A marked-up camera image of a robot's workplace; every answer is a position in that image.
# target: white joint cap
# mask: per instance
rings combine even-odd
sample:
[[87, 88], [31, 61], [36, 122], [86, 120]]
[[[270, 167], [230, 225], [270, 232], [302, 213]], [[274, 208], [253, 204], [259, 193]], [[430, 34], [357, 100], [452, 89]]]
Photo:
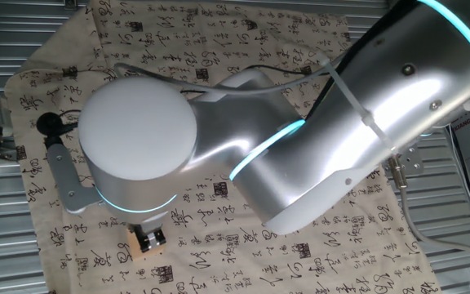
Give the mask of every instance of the white joint cap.
[[185, 163], [197, 139], [186, 99], [154, 78], [120, 78], [99, 88], [79, 118], [87, 159], [112, 176], [149, 180]]

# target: corrugated metal wall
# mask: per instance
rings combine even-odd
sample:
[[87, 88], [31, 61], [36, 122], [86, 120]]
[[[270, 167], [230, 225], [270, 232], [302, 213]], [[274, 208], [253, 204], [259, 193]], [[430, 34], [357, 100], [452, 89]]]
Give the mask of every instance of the corrugated metal wall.
[[[388, 9], [387, 0], [239, 2], [346, 15], [353, 40], [359, 39]], [[0, 0], [0, 91], [6, 80], [72, 13], [63, 8], [62, 0]], [[422, 141], [419, 148], [426, 174], [410, 179], [414, 219], [425, 234], [470, 244], [470, 202], [446, 136], [439, 132]], [[470, 292], [470, 255], [422, 246], [448, 294]], [[20, 168], [17, 163], [0, 161], [0, 292], [5, 290], [47, 292]]]

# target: white cable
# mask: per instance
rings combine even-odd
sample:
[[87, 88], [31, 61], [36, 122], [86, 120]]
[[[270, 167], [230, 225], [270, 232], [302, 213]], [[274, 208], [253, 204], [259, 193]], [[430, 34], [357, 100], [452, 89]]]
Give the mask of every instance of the white cable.
[[[344, 58], [344, 55], [341, 55], [341, 56], [337, 57], [331, 63], [332, 64], [338, 64], [342, 60], [342, 58]], [[172, 84], [175, 84], [175, 85], [186, 87], [188, 89], [197, 90], [197, 91], [206, 91], [206, 92], [210, 92], [210, 93], [217, 93], [217, 94], [224, 94], [224, 95], [259, 95], [259, 94], [269, 93], [269, 92], [272, 92], [272, 91], [281, 91], [281, 90], [287, 89], [289, 87], [297, 86], [297, 85], [299, 85], [303, 82], [308, 82], [308, 81], [320, 76], [321, 74], [327, 74], [328, 73], [327, 69], [322, 68], [322, 69], [319, 69], [319, 70], [309, 74], [308, 76], [305, 76], [303, 78], [299, 78], [299, 79], [291, 81], [291, 82], [287, 82], [283, 85], [274, 86], [274, 87], [267, 87], [267, 88], [262, 88], [262, 89], [254, 89], [254, 90], [239, 90], [237, 88], [226, 87], [226, 86], [221, 86], [221, 85], [217, 85], [215, 87], [195, 85], [195, 84], [192, 84], [192, 83], [189, 83], [189, 82], [179, 81], [179, 80], [176, 80], [174, 78], [168, 78], [168, 77], [165, 77], [165, 76], [163, 76], [161, 74], [158, 74], [158, 73], [152, 73], [152, 72], [149, 72], [148, 70], [141, 69], [141, 68], [138, 68], [138, 67], [133, 66], [133, 65], [127, 65], [127, 64], [124, 64], [124, 63], [116, 63], [113, 66], [113, 69], [115, 70], [115, 73], [117, 75], [120, 75], [120, 76], [122, 76], [120, 74], [120, 71], [119, 71], [120, 68], [129, 69], [129, 70], [131, 70], [133, 72], [136, 72], [138, 74], [144, 74], [144, 75], [147, 75], [151, 78], [156, 78], [156, 79], [159, 79], [163, 82], [169, 82], [169, 83], [172, 83]]]
[[404, 216], [406, 217], [407, 224], [409, 225], [409, 228], [413, 232], [416, 238], [432, 244], [436, 246], [442, 246], [442, 247], [447, 247], [450, 249], [457, 249], [457, 250], [462, 250], [465, 252], [470, 252], [470, 246], [468, 245], [463, 245], [463, 244], [458, 244], [458, 243], [452, 243], [452, 242], [445, 242], [445, 241], [437, 241], [433, 240], [429, 237], [424, 236], [418, 229], [416, 229], [415, 223], [411, 220], [411, 215], [409, 213], [409, 205], [407, 204], [407, 191], [406, 188], [400, 188], [400, 198], [401, 198], [401, 206], [402, 210], [404, 212]]
[[351, 90], [349, 90], [348, 85], [346, 85], [344, 80], [336, 72], [333, 65], [329, 62], [329, 58], [327, 58], [327, 56], [325, 56], [321, 52], [317, 53], [317, 58], [319, 62], [321, 63], [321, 65], [327, 68], [331, 77], [333, 78], [333, 81], [335, 81], [335, 84], [339, 87], [342, 94], [344, 94], [344, 97], [346, 97], [349, 104], [351, 104], [351, 106], [362, 117], [362, 122], [377, 135], [377, 137], [382, 141], [382, 143], [384, 143], [384, 146], [386, 146], [389, 149], [389, 152], [391, 152], [394, 156], [396, 156], [398, 154], [398, 148], [394, 145], [391, 139], [385, 134], [385, 132], [376, 124], [373, 114], [369, 110], [364, 108], [364, 106], [362, 106], [360, 102], [358, 101], [358, 99], [353, 95]]

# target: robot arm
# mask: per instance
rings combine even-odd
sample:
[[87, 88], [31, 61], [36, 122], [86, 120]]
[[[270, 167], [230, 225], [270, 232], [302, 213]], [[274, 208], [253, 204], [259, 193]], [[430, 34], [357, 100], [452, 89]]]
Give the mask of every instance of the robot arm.
[[[90, 192], [81, 209], [101, 201], [151, 234], [197, 175], [224, 173], [264, 225], [277, 234], [301, 229], [470, 103], [470, 1], [400, 1], [330, 72], [305, 121], [279, 92], [249, 91], [273, 86], [253, 69], [189, 102], [156, 78], [105, 85], [79, 120], [99, 196]], [[52, 169], [59, 144], [47, 145]]]

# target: screw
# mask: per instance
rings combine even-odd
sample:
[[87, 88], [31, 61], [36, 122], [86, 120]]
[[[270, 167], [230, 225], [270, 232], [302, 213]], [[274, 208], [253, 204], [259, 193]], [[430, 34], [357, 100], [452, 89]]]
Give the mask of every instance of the screw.
[[414, 74], [416, 72], [416, 69], [414, 65], [404, 65], [404, 67], [401, 68], [401, 72], [405, 76], [410, 76], [411, 74]]
[[429, 105], [429, 109], [431, 111], [434, 111], [434, 110], [437, 110], [439, 109], [441, 106], [441, 100], [436, 100], [434, 102], [432, 102], [430, 105]]

